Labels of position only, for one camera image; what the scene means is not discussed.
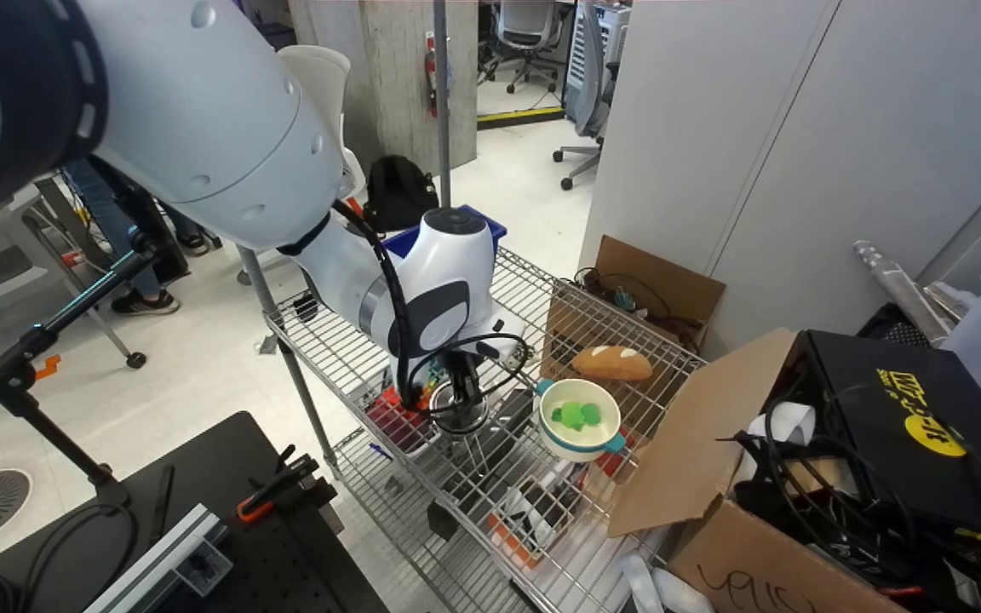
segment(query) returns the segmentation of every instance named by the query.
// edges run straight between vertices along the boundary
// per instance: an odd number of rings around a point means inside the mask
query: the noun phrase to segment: cart wheel
[[[141,352],[129,352],[127,356],[127,368],[138,371],[147,365],[147,356]]]

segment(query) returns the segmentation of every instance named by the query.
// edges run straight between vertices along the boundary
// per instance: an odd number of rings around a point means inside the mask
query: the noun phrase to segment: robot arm
[[[398,352],[381,265],[329,213],[339,146],[228,0],[0,0],[0,201],[88,150],[204,230],[282,249]],[[472,215],[428,215],[395,271],[416,356],[499,329]]]

